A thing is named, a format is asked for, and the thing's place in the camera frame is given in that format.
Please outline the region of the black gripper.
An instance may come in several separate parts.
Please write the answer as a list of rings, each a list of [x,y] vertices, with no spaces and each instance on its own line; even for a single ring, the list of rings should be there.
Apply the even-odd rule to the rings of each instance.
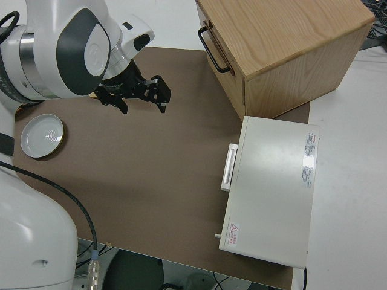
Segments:
[[[145,94],[149,87],[150,97],[148,97],[149,93]],[[162,76],[156,75],[147,80],[142,76],[133,59],[120,74],[110,79],[102,80],[102,86],[97,87],[94,90],[94,94],[102,105],[111,105],[119,109],[122,114],[128,113],[128,105],[120,96],[124,98],[140,98],[147,102],[152,102],[157,105],[162,114],[166,112],[166,106],[171,99],[171,90]]]

